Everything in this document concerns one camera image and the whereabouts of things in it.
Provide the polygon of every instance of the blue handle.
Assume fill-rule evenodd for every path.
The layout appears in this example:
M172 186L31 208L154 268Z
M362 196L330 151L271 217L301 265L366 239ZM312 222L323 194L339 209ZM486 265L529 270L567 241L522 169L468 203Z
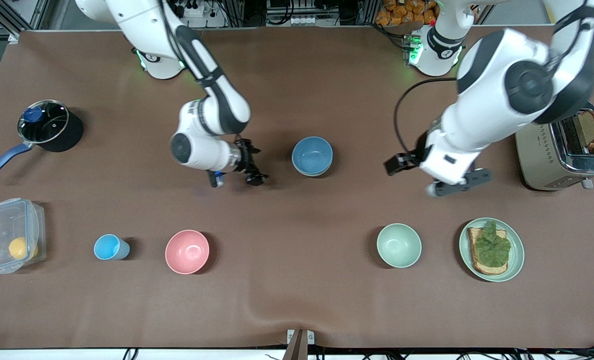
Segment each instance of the blue handle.
M22 154L22 153L26 153L26 152L30 151L31 149L32 149L32 146L30 144L23 142L23 143L20 143L19 145L15 146L14 148L11 148L10 150L6 151L6 153L1 155L1 157L0 157L0 170L2 167L4 167L5 164L8 164L8 162L10 160L12 160L13 157L16 157L17 155Z

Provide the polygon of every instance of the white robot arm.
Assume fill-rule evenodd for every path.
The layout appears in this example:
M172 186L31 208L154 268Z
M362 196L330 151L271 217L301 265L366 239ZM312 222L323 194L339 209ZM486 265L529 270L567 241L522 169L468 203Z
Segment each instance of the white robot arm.
M267 175L255 166L254 148L248 139L228 143L220 135L239 134L250 120L250 107L230 84L210 51L193 29L183 25L163 0L76 0L92 19L115 22L136 48L153 77L171 78L188 68L207 93L183 105L179 126L170 143L183 166L208 171L213 187L222 172L246 173L246 182L260 185Z
M484 148L531 122L564 119L585 105L594 87L594 0L546 2L557 18L550 48L511 29L479 39L457 70L457 101L416 150L386 162L389 175L419 166L436 180L430 195L466 190L490 178L488 171L468 171Z
M510 0L439 0L439 16L434 25L423 25L412 35L419 38L408 63L425 75L446 75L457 63L462 43L475 22L470 5L495 5Z

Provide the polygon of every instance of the lettuce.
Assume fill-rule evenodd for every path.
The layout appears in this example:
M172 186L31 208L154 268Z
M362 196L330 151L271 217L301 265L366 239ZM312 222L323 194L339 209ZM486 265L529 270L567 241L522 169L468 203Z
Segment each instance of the lettuce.
M475 254L483 265L502 267L508 262L510 241L496 234L496 223L489 221L475 242Z

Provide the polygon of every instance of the saucepan lid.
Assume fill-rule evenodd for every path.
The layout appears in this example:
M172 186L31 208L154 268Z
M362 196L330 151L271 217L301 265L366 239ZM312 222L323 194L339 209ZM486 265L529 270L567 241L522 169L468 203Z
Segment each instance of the saucepan lid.
M70 119L70 112L56 100L42 100L30 105L19 118L17 131L25 141L42 144L63 132Z

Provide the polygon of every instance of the blue cup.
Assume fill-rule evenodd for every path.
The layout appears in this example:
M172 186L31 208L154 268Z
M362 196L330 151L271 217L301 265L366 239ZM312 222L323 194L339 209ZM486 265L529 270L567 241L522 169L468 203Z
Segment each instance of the blue cup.
M320 176L333 163L333 147L318 136L302 139L292 150L292 165L306 176Z
M116 235L106 234L95 243L95 256L99 260L121 260L130 253L130 245Z

